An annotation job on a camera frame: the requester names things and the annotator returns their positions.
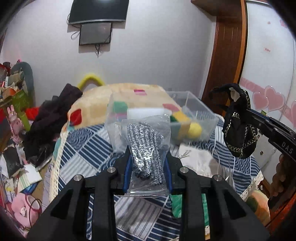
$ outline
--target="clutter pile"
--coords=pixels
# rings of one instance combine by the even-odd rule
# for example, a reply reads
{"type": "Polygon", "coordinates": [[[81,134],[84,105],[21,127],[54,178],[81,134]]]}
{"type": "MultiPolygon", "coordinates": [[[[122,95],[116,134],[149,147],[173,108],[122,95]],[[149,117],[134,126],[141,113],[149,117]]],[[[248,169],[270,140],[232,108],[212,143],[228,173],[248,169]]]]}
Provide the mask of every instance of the clutter pile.
{"type": "Polygon", "coordinates": [[[26,62],[0,64],[0,125],[10,126],[10,139],[0,158],[0,205],[23,236],[42,213],[31,194],[42,181],[39,170],[52,157],[67,113],[82,92],[67,84],[60,96],[33,106],[33,74],[26,62]]]}

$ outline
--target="heart decoration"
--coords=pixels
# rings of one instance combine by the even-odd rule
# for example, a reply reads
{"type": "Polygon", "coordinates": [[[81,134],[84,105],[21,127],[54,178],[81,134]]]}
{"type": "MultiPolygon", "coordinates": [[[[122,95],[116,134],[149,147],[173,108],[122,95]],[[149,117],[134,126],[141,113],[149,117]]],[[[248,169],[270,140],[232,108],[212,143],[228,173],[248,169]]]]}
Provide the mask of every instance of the heart decoration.
{"type": "Polygon", "coordinates": [[[277,93],[272,86],[266,86],[264,96],[268,98],[268,111],[279,110],[285,105],[285,96],[282,93],[277,93]]]}
{"type": "Polygon", "coordinates": [[[264,110],[269,105],[268,98],[262,95],[260,92],[254,92],[252,99],[255,106],[255,110],[264,110]]]}
{"type": "Polygon", "coordinates": [[[291,116],[294,129],[296,129],[296,100],[291,105],[291,116]]]}

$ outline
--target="black cloth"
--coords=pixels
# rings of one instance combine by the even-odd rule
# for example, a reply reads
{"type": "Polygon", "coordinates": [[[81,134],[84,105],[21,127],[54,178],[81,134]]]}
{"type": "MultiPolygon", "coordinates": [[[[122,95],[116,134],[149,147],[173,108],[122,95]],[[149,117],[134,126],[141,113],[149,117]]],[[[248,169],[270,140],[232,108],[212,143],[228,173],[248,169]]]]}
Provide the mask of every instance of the black cloth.
{"type": "Polygon", "coordinates": [[[52,145],[53,139],[67,122],[67,113],[72,104],[81,96],[81,90],[67,84],[59,97],[54,96],[40,106],[31,129],[23,136],[27,160],[32,156],[38,157],[45,146],[52,145]]]}
{"type": "Polygon", "coordinates": [[[250,97],[247,91],[241,89],[238,84],[225,84],[214,88],[209,93],[209,98],[214,99],[215,94],[226,92],[230,99],[230,106],[219,105],[226,111],[223,125],[224,141],[229,151],[235,157],[247,158],[255,150],[257,144],[257,128],[246,123],[241,117],[245,116],[245,111],[251,108],[250,97]],[[233,88],[239,98],[234,101],[231,97],[230,88],[233,88]]]}

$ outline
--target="green cloth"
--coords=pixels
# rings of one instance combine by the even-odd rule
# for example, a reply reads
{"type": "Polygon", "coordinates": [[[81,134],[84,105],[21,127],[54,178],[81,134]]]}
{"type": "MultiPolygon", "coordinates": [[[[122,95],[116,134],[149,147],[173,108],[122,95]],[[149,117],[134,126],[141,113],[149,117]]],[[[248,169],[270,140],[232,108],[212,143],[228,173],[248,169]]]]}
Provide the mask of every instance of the green cloth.
{"type": "MultiPolygon", "coordinates": [[[[172,202],[172,213],[174,217],[180,218],[182,216],[182,195],[170,195],[170,200],[172,202]]],[[[202,205],[204,210],[205,226],[209,226],[209,213],[207,209],[207,199],[205,193],[202,193],[202,205]]]]}
{"type": "Polygon", "coordinates": [[[182,216],[182,195],[170,195],[172,202],[172,213],[175,218],[182,216]]]}

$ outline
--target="small monitor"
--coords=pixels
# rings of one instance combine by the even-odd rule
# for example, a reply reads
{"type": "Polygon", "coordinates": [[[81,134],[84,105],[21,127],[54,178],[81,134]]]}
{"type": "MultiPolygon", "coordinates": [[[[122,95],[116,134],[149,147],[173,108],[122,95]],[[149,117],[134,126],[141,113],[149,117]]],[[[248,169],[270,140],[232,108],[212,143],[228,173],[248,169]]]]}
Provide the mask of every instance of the small monitor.
{"type": "Polygon", "coordinates": [[[111,41],[112,23],[81,24],[79,45],[109,44],[111,41]]]}

